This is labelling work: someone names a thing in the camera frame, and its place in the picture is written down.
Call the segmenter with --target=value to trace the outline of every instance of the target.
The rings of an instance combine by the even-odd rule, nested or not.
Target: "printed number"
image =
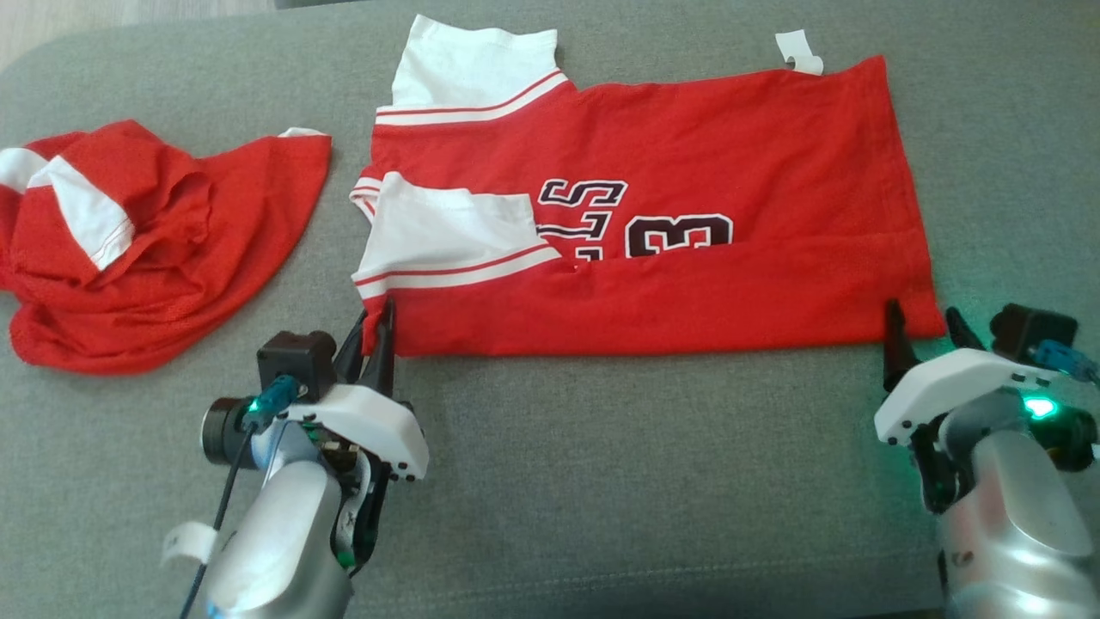
[[[734,221],[717,212],[680,217],[635,217],[626,225],[626,255],[657,255],[681,246],[734,242]]]
[[[543,236],[562,236],[565,239],[588,239],[590,241],[603,240],[604,232],[607,231],[607,222],[610,221],[609,210],[590,210],[581,215],[581,221],[587,223],[582,228],[566,228],[565,225],[542,224],[536,225],[535,230]]]
[[[604,247],[602,246],[579,246],[573,250],[573,253],[579,259],[587,259],[588,262],[604,258]]]

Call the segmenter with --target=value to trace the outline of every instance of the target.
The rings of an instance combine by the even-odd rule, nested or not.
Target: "crumpled red shirt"
[[[328,174],[309,130],[195,158],[135,121],[0,151],[0,287],[28,364],[160,367],[282,266]]]

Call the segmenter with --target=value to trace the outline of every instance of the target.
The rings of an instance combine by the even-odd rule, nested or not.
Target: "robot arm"
[[[391,399],[392,305],[386,312],[362,376],[361,328],[334,363],[328,334],[282,333],[257,353],[261,396],[220,399],[204,418],[207,460],[264,472],[244,520],[209,560],[209,617],[343,617],[351,577],[374,551],[387,485],[427,475],[420,425]]]
[[[959,349],[922,364],[900,307],[889,305],[890,394],[876,431],[883,443],[910,449],[925,507],[939,516],[947,617],[1100,617],[1092,540],[1058,474],[1092,463],[1096,423],[1042,397],[1062,374],[1032,354],[1036,341],[1070,346],[1076,322],[1067,332],[1064,317],[1020,306],[1005,312],[1026,320],[994,320],[994,354],[948,311]],[[1025,341],[1033,344],[1016,346]]]

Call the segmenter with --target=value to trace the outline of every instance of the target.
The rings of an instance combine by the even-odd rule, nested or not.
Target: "gray couch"
[[[0,145],[130,117],[196,154],[290,125],[331,133],[336,152],[279,275],[166,368],[87,378],[0,351],[0,617],[177,612],[193,567],[160,570],[162,538],[209,521],[226,474],[197,447],[206,407],[256,389],[254,353],[274,332],[340,334],[359,311],[349,273],[367,224],[346,194],[416,12],[558,27],[582,86],[776,68],[772,34],[798,27],[827,69],[884,54],[942,301],[978,327],[1009,300],[1057,308],[1100,353],[1094,1],[380,1],[84,34],[0,75]],[[15,306],[0,297],[3,316]],[[870,346],[404,361],[398,391],[432,471],[391,490],[349,616],[934,607],[934,521],[905,454],[875,440],[879,380]],[[1100,408],[1094,391],[1060,394]],[[1071,485],[1100,533],[1094,475]],[[257,487],[242,476],[230,523]]]

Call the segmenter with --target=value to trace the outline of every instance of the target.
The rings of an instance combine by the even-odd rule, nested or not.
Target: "black cable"
[[[244,451],[249,450],[249,443],[252,441],[252,435],[256,433],[256,427],[250,424],[249,429],[244,432],[244,440],[241,441],[241,449],[237,451],[237,455],[233,456],[233,464],[229,467],[229,476],[226,478],[226,488],[221,491],[221,502],[218,504],[218,513],[213,517],[213,530],[220,531],[221,523],[226,521],[226,511],[229,509],[229,497],[233,494],[233,484],[237,482],[237,472],[241,469],[241,461],[244,456]],[[198,571],[195,573],[195,582],[191,583],[191,590],[187,593],[187,599],[184,600],[184,609],[179,612],[179,619],[187,619],[187,616],[191,614],[191,607],[195,606],[195,598],[199,596],[199,587],[202,586],[202,577],[206,576],[206,564],[199,565]]]

